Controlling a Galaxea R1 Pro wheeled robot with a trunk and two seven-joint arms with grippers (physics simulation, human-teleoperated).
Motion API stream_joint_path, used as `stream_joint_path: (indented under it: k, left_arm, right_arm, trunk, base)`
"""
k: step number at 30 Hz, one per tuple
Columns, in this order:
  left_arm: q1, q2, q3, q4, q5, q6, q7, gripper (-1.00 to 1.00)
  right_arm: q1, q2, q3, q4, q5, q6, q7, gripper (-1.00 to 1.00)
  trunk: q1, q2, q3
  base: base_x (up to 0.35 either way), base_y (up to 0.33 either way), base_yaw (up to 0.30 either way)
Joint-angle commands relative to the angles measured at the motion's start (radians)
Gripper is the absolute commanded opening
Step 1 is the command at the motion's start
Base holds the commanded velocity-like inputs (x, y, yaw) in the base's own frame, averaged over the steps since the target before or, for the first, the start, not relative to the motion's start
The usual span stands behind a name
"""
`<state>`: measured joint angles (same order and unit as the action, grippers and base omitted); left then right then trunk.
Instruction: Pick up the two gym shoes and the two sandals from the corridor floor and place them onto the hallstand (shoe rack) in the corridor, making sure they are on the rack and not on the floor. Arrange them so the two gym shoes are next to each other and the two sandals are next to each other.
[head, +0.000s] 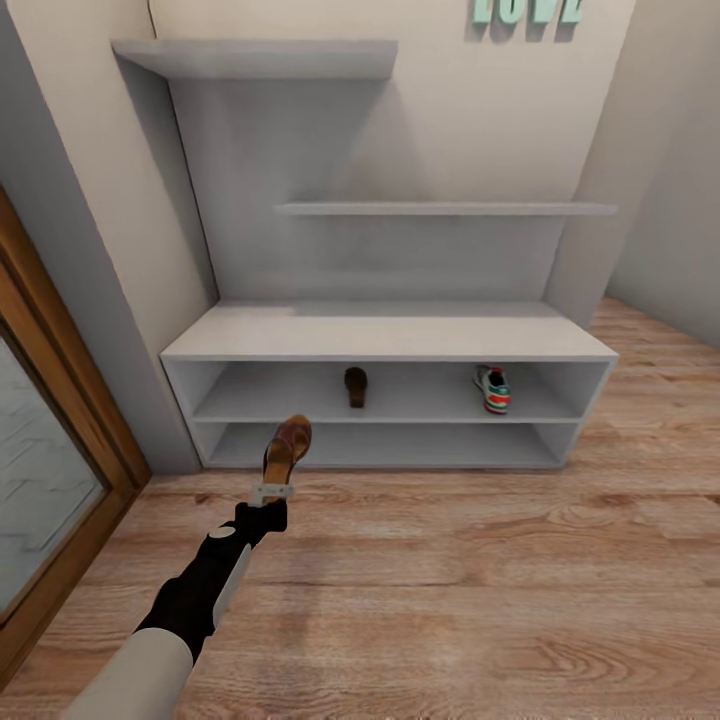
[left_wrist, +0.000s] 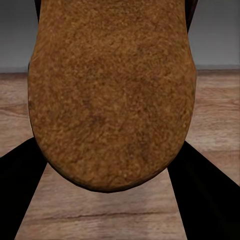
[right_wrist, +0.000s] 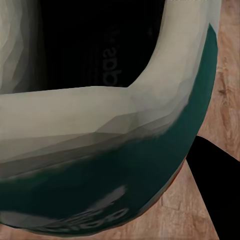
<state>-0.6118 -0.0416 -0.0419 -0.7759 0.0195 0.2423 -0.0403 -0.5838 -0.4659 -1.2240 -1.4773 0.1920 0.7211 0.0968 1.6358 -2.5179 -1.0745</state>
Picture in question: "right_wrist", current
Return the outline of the gym shoe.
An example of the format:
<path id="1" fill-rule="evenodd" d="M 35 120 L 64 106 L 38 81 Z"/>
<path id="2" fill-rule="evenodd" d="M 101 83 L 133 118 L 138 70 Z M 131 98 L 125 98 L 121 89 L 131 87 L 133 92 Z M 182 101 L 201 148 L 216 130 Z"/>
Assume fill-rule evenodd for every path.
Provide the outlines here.
<path id="1" fill-rule="evenodd" d="M 89 237 L 147 212 L 209 108 L 222 0 L 0 0 L 0 223 Z"/>

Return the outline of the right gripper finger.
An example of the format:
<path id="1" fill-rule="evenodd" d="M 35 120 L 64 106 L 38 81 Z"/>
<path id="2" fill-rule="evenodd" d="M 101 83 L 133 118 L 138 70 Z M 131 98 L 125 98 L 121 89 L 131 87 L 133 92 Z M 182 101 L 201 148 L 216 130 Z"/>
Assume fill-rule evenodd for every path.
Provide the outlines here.
<path id="1" fill-rule="evenodd" d="M 186 160 L 219 240 L 240 240 L 240 161 L 198 135 Z"/>

